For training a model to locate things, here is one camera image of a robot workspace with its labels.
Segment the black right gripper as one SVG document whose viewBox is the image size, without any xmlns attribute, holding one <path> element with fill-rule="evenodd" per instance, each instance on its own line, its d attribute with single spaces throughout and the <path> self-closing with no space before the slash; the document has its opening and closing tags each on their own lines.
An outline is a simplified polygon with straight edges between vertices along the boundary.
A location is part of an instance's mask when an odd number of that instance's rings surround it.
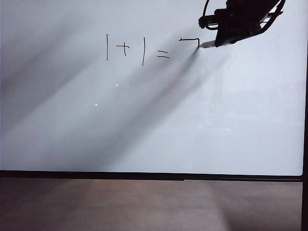
<svg viewBox="0 0 308 231">
<path fill-rule="evenodd" d="M 256 16 L 250 5 L 252 1 L 228 0 L 225 8 L 214 10 L 212 15 L 206 14 L 209 1 L 206 1 L 203 15 L 198 24 L 204 29 L 216 30 L 215 47 L 235 43 L 238 39 L 254 36 L 261 30 L 261 20 L 264 16 Z"/>
</svg>

